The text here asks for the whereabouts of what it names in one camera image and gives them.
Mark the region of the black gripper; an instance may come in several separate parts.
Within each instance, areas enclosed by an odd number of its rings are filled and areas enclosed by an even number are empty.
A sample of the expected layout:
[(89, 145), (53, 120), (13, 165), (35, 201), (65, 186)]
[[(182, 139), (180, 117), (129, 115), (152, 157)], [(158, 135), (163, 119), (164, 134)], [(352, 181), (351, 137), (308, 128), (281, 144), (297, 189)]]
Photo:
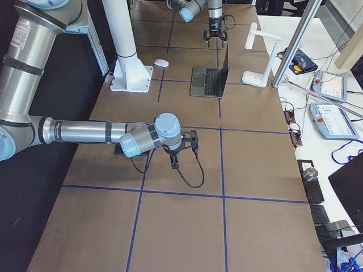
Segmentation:
[(171, 168), (172, 169), (178, 169), (179, 168), (179, 155), (178, 155), (178, 153), (181, 151), (181, 149), (178, 147), (178, 148), (172, 150), (170, 146), (165, 144), (164, 145), (164, 150), (170, 156)]
[(204, 29), (203, 39), (210, 48), (210, 39), (219, 38), (222, 41), (222, 48), (227, 45), (227, 30), (222, 29), (223, 17), (209, 18), (209, 28)]

